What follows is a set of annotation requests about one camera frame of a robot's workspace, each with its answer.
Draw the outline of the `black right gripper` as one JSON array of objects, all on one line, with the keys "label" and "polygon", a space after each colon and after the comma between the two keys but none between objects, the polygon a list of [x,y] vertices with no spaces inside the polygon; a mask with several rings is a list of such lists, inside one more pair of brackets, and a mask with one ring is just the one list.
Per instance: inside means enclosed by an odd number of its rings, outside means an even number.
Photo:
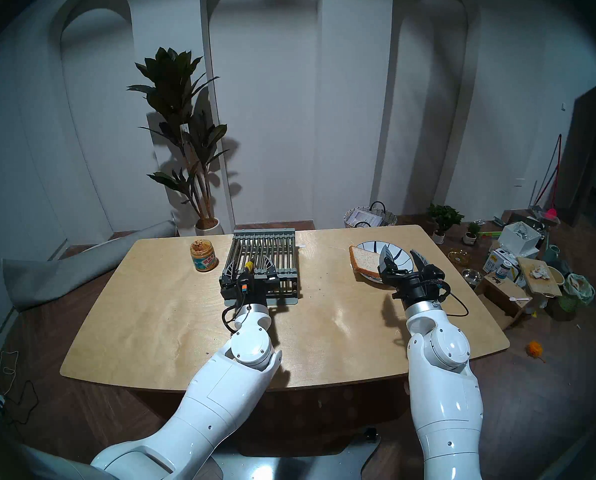
[{"label": "black right gripper", "polygon": [[416,250],[411,250],[411,258],[417,271],[406,273],[405,270],[397,270],[389,247],[382,248],[378,272],[383,284],[396,289],[391,297],[401,300],[404,305],[426,301],[444,302],[451,294],[451,287],[445,281],[444,271],[430,264]]}]

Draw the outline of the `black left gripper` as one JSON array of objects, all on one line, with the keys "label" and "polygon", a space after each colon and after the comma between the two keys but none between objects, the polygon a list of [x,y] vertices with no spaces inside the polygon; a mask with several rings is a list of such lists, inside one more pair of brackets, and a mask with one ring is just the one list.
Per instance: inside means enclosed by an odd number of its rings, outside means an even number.
[{"label": "black left gripper", "polygon": [[264,277],[255,275],[241,275],[236,278],[233,263],[228,263],[219,278],[221,296],[225,307],[242,307],[248,304],[267,306],[269,292],[280,288],[281,280],[278,277],[274,263],[264,267]]}]

